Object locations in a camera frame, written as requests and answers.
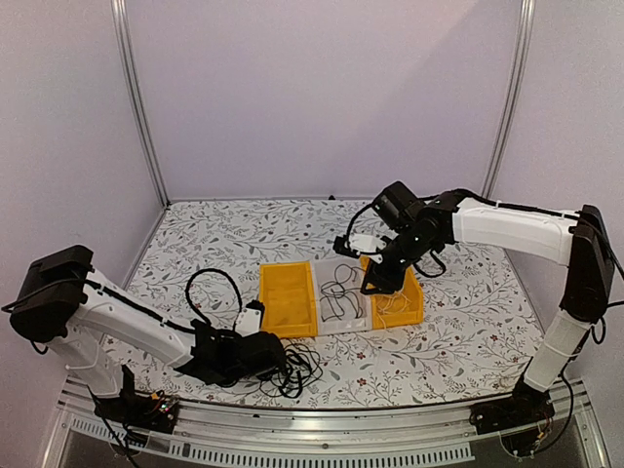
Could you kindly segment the left aluminium frame post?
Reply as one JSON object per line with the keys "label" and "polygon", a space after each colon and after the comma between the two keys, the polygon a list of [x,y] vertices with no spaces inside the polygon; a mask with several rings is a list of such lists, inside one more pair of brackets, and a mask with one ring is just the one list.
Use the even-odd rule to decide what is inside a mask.
{"label": "left aluminium frame post", "polygon": [[137,65],[133,50],[127,2],[112,0],[110,2],[113,26],[118,45],[122,71],[128,91],[131,110],[134,116],[137,136],[146,167],[154,186],[157,200],[163,208],[171,204],[165,179],[157,158],[153,137],[150,131],[147,112],[142,97]]}

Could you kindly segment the aluminium frame post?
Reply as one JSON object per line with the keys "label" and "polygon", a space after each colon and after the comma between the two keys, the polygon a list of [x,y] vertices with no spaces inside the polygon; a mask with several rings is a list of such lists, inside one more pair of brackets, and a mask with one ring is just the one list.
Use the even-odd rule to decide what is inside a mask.
{"label": "aluminium frame post", "polygon": [[536,2],[534,0],[523,0],[521,2],[503,107],[487,166],[486,177],[481,189],[481,195],[486,198],[492,196],[500,175],[506,146],[512,131],[516,109],[521,96],[533,29],[535,4]]}
{"label": "aluminium frame post", "polygon": [[128,91],[131,110],[134,116],[137,136],[146,167],[154,186],[157,200],[163,208],[171,204],[165,179],[157,158],[153,137],[150,131],[147,112],[142,97],[137,65],[133,50],[127,2],[112,0],[110,2],[113,26],[118,45],[122,71]]}

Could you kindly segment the left yellow bin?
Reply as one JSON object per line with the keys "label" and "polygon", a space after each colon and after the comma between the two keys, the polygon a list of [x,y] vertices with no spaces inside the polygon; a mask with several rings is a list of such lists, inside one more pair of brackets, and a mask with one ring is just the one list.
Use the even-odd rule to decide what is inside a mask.
{"label": "left yellow bin", "polygon": [[280,338],[318,335],[309,262],[262,264],[259,268],[259,301],[265,307],[261,323],[264,332]]}

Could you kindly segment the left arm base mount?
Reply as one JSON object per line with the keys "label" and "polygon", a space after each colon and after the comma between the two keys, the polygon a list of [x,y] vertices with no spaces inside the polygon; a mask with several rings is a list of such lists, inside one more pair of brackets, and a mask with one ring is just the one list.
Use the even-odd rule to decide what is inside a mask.
{"label": "left arm base mount", "polygon": [[124,427],[172,434],[179,413],[179,397],[162,390],[140,394],[136,391],[133,372],[125,365],[121,366],[121,372],[122,387],[117,396],[94,396],[95,414]]}

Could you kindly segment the clear plastic bin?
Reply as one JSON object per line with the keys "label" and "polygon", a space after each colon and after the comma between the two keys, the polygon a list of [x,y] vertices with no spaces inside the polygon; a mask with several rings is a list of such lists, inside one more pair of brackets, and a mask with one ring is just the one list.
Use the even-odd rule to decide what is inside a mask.
{"label": "clear plastic bin", "polygon": [[357,259],[331,258],[311,263],[318,335],[371,330],[371,303],[361,294],[365,270]]}

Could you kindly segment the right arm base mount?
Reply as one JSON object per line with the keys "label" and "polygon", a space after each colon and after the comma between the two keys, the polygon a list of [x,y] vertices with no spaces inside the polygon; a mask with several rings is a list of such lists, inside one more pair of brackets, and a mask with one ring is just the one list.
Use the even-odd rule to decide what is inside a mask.
{"label": "right arm base mount", "polygon": [[472,405],[469,423],[479,435],[530,425],[529,429],[512,432],[501,439],[510,455],[529,457],[535,455],[545,441],[554,415],[549,391],[540,392],[526,384],[523,372],[510,396]]}

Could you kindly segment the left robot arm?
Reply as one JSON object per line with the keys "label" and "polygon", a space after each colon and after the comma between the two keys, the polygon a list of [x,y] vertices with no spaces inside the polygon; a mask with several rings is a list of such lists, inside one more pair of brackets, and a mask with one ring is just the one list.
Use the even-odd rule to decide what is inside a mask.
{"label": "left robot arm", "polygon": [[3,306],[21,337],[63,357],[125,423],[145,413],[141,396],[123,386],[124,373],[95,332],[108,334],[205,384],[228,386],[254,375],[284,371],[286,351],[273,333],[241,335],[207,319],[188,325],[118,288],[92,265],[93,252],[75,245],[34,260],[16,300]]}

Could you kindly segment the right aluminium frame post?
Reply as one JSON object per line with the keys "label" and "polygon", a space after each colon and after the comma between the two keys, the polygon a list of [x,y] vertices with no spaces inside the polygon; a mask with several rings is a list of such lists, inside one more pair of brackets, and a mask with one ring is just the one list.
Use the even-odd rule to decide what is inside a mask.
{"label": "right aluminium frame post", "polygon": [[536,2],[534,0],[523,0],[521,2],[503,107],[487,166],[486,177],[481,189],[481,195],[486,198],[492,196],[500,175],[506,146],[512,131],[516,109],[521,96],[533,29],[535,4]]}

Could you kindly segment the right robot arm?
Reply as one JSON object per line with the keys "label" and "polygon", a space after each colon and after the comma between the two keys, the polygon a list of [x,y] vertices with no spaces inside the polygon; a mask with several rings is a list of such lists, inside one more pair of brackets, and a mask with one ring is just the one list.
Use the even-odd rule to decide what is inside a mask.
{"label": "right robot arm", "polygon": [[548,259],[567,269],[560,310],[504,405],[504,416],[524,425],[569,361],[581,351],[591,327],[604,319],[614,275],[623,268],[608,240],[600,210],[576,212],[492,201],[458,188],[419,198],[402,182],[385,187],[367,205],[394,232],[378,238],[348,228],[333,241],[337,254],[369,260],[361,292],[402,289],[406,271],[445,246],[484,244]]}

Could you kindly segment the front aluminium rail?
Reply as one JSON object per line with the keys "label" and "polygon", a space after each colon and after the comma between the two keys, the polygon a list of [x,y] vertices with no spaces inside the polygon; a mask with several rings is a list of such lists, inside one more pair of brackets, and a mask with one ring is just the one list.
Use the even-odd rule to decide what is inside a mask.
{"label": "front aluminium rail", "polygon": [[184,401],[170,434],[118,445],[122,429],[94,415],[86,386],[68,379],[42,463],[46,467],[611,467],[581,380],[552,388],[545,449],[511,442],[531,425],[479,433],[467,402],[394,409],[260,409]]}

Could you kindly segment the yellow bin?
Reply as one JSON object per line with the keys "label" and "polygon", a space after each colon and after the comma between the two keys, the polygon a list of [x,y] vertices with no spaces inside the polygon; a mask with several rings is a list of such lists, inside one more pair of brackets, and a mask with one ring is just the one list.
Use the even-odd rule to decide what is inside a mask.
{"label": "yellow bin", "polygon": [[280,338],[318,335],[309,262],[262,264],[259,268],[259,301],[265,307],[261,323],[264,332]]}
{"label": "yellow bin", "polygon": [[424,320],[424,293],[412,267],[399,292],[370,295],[369,300],[373,330],[417,325]]}

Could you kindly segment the floral table mat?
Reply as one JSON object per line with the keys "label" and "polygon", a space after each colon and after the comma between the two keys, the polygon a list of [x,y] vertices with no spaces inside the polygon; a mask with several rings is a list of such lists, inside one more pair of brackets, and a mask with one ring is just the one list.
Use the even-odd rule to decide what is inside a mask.
{"label": "floral table mat", "polygon": [[[384,233],[383,223],[362,214],[358,201],[178,203],[168,210],[129,290],[181,323],[201,308],[216,327],[230,328],[237,300],[257,296],[262,264],[330,259],[333,239],[347,228]],[[510,391],[542,331],[506,254],[456,244],[439,260],[446,273],[421,283],[421,324],[301,341],[315,374],[294,399],[256,379],[230,388],[203,384],[112,337],[103,347],[134,373],[141,390],[239,406],[387,408]]]}

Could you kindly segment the right yellow bin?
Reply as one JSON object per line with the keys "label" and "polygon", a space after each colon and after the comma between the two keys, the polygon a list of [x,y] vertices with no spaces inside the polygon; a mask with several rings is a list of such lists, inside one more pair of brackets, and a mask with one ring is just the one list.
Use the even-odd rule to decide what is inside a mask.
{"label": "right yellow bin", "polygon": [[373,330],[417,325],[424,320],[424,293],[412,267],[399,292],[370,295],[369,300]]}

